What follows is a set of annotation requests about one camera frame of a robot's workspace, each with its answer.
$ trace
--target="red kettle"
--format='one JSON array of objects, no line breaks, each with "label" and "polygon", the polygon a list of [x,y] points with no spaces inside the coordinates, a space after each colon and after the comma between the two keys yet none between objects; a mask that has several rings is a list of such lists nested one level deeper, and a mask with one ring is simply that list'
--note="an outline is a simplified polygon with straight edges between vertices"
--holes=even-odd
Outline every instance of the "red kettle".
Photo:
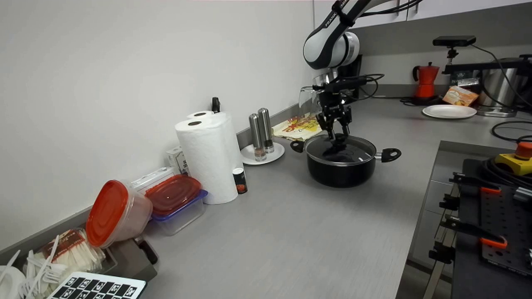
[{"label": "red kettle", "polygon": [[436,96],[435,79],[438,71],[440,67],[433,66],[433,61],[430,61],[428,66],[413,67],[413,77],[418,81],[416,99],[431,99]]}]

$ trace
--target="plastic container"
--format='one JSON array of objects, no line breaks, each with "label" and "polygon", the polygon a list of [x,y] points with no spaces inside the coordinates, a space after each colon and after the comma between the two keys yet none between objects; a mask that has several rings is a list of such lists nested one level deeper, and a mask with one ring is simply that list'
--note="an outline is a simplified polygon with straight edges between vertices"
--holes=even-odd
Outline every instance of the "plastic container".
[{"label": "plastic container", "polygon": [[109,247],[117,240],[130,238],[145,230],[154,204],[122,180],[104,184],[91,209],[86,230],[96,247]]},{"label": "plastic container", "polygon": [[165,217],[187,205],[202,192],[202,182],[192,175],[162,167],[135,179],[134,185],[154,202],[154,217]]},{"label": "plastic container", "polygon": [[165,234],[177,234],[205,212],[207,195],[209,192],[202,189],[200,194],[195,199],[192,199],[189,204],[185,204],[184,207],[177,209],[169,215],[164,215],[164,217],[155,215],[152,217],[152,222],[157,224]]}]

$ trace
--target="black cooking pot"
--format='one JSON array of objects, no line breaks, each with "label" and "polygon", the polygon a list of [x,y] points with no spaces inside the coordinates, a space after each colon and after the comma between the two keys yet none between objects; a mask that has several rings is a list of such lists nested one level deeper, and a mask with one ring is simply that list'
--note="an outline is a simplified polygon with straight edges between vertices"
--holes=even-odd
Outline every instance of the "black cooking pot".
[{"label": "black cooking pot", "polygon": [[337,187],[358,185],[373,174],[376,159],[390,162],[401,155],[398,147],[386,147],[378,155],[378,147],[371,140],[355,135],[332,140],[320,134],[308,142],[293,140],[292,147],[298,152],[307,150],[317,180]]}]

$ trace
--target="paper towel roll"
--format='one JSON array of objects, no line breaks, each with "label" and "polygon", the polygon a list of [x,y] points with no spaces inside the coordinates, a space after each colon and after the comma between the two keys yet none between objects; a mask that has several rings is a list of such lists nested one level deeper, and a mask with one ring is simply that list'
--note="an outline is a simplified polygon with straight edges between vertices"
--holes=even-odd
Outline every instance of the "paper towel roll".
[{"label": "paper towel roll", "polygon": [[238,137],[237,137],[237,132],[235,132],[232,114],[229,114],[225,111],[214,112],[214,111],[204,109],[204,111],[195,111],[195,112],[189,114],[187,117],[190,117],[190,119],[222,117],[220,121],[224,121],[224,132],[225,132],[229,152],[232,155],[232,165],[233,167],[243,167],[245,165],[243,155],[240,152],[240,144],[238,144]]},{"label": "paper towel roll", "polygon": [[227,117],[209,116],[185,119],[177,124],[190,174],[210,192],[209,204],[233,200],[237,194],[233,160],[227,145]]}]

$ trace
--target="red container lid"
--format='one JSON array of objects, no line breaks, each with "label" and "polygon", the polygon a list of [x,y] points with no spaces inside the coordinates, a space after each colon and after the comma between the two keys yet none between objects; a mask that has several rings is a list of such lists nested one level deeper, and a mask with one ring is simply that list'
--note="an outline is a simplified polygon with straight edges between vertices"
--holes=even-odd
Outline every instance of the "red container lid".
[{"label": "red container lid", "polygon": [[145,195],[154,202],[155,215],[167,215],[195,199],[200,190],[199,179],[175,174],[147,189]]},{"label": "red container lid", "polygon": [[92,245],[100,247],[114,234],[127,210],[129,199],[130,192],[124,182],[112,179],[104,184],[86,224]]}]

